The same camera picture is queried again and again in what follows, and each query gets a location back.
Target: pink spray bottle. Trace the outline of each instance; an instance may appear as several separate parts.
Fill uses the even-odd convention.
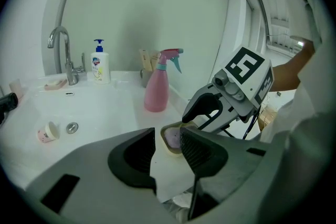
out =
[[[171,60],[180,73],[179,55],[183,49],[168,49],[161,51],[159,63],[146,87],[144,106],[152,112],[165,110],[169,97],[169,83],[167,76],[167,60]]]

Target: faucet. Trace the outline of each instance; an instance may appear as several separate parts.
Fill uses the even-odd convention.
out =
[[[64,35],[64,41],[65,41],[65,70],[67,73],[67,78],[69,81],[69,85],[75,85],[78,83],[78,73],[84,72],[84,67],[78,67],[74,68],[74,64],[71,62],[70,59],[70,39],[68,31],[63,26],[57,26],[50,34],[49,40],[48,40],[48,48],[52,49],[54,47],[55,37],[58,35],[58,33],[62,33]]]

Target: person's arm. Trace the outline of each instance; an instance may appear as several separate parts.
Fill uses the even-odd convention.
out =
[[[313,43],[307,40],[305,41],[302,50],[292,59],[283,65],[274,67],[274,83],[270,91],[278,92],[296,89],[300,83],[298,73],[314,53]]]

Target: sink drain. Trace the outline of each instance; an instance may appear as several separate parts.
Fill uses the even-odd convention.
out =
[[[71,122],[67,126],[67,133],[73,134],[78,130],[78,124],[76,122]]]

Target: pink cup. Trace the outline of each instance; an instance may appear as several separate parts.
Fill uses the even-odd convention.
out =
[[[57,127],[53,124],[53,122],[48,122],[46,126],[41,128],[37,132],[37,138],[42,142],[42,143],[48,143],[50,141],[56,140],[59,138],[59,133],[57,130]]]

